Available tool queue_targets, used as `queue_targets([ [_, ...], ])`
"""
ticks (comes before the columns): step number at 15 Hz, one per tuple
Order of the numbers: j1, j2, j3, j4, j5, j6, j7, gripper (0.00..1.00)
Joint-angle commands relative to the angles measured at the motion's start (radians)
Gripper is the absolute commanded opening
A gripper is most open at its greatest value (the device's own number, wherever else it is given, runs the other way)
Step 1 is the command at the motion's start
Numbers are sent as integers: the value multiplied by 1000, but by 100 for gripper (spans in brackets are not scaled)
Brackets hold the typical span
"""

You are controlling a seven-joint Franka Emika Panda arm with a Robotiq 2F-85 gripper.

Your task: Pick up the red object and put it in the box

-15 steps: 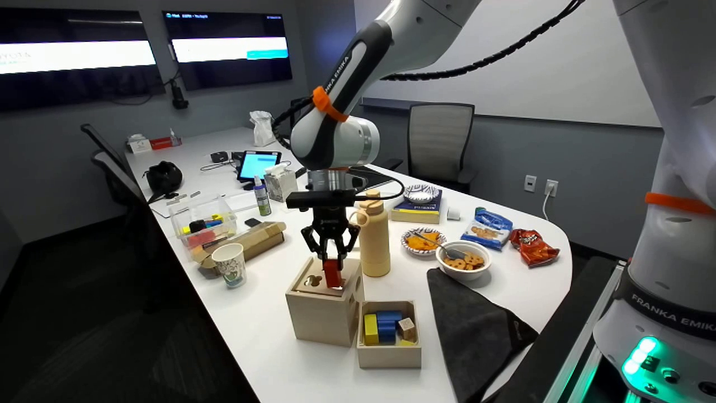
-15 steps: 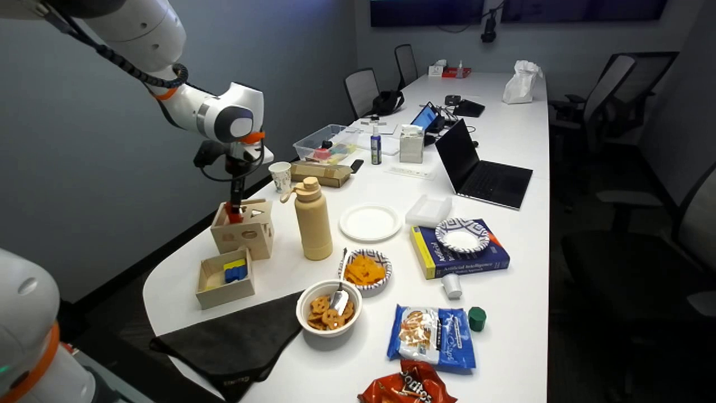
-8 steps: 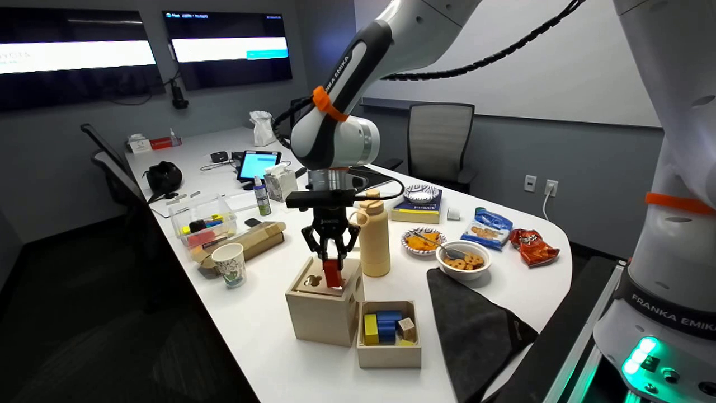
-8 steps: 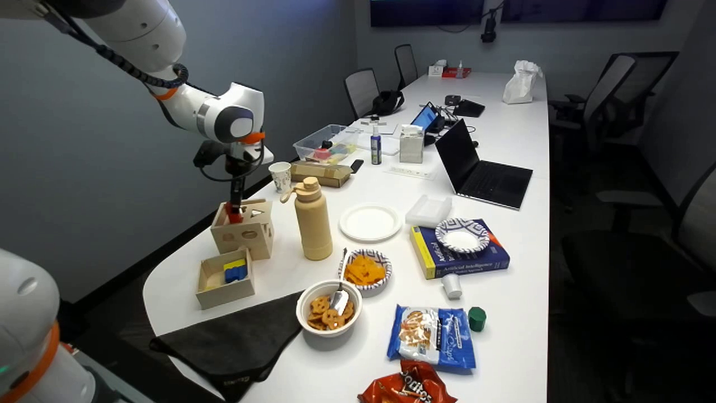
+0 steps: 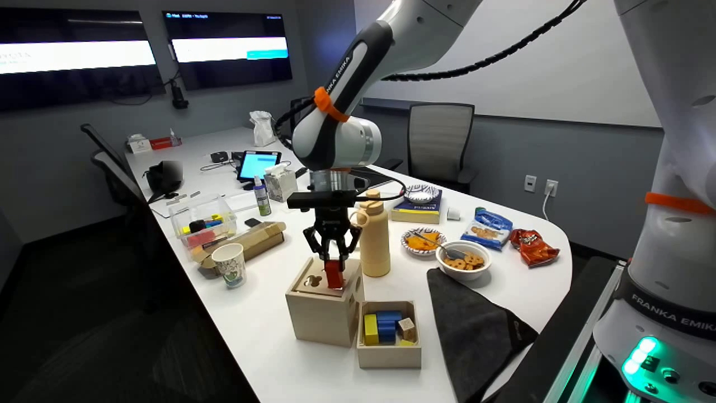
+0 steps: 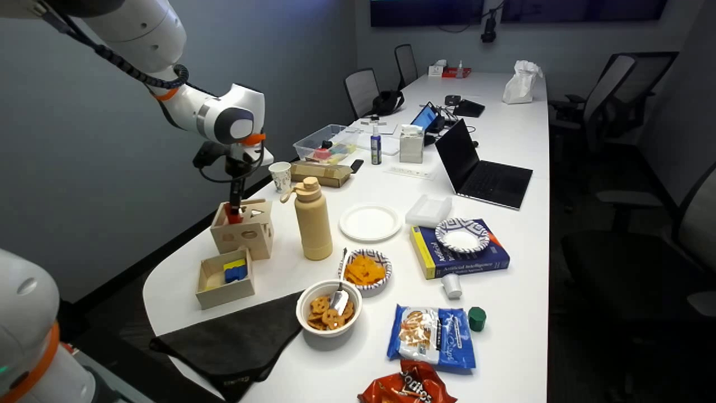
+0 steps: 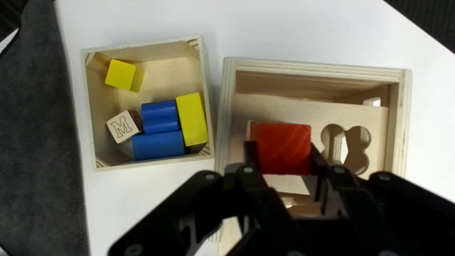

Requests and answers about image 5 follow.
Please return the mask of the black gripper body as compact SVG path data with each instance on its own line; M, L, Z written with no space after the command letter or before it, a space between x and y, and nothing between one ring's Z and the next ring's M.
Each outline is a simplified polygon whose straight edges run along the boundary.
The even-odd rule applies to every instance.
M356 203L357 196L354 191L292 194L289 198L291 209L314 214L314 222L308 229L314 229L322 254L328 252L328 242L337 245L339 236L354 226L347 210Z

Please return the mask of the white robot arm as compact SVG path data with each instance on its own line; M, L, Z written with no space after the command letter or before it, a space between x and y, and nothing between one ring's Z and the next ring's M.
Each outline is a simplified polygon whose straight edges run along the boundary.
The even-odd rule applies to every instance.
M291 134L295 158L313 172L374 164L383 134L354 116L363 95L392 75L434 66L459 38L481 0L392 0L360 31L330 82L313 93L311 112Z

